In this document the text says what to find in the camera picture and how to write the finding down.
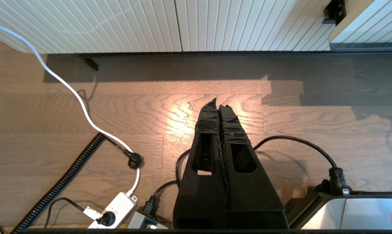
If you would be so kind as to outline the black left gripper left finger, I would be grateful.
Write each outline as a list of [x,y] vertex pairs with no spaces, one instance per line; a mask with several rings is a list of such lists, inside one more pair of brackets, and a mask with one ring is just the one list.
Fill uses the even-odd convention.
[[227,182],[216,99],[200,111],[173,209],[175,228],[227,228]]

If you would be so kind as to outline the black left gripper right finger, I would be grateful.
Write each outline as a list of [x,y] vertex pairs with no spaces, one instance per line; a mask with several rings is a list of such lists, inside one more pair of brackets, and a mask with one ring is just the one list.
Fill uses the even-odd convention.
[[288,228],[285,207],[260,163],[238,116],[219,107],[226,207],[216,228]]

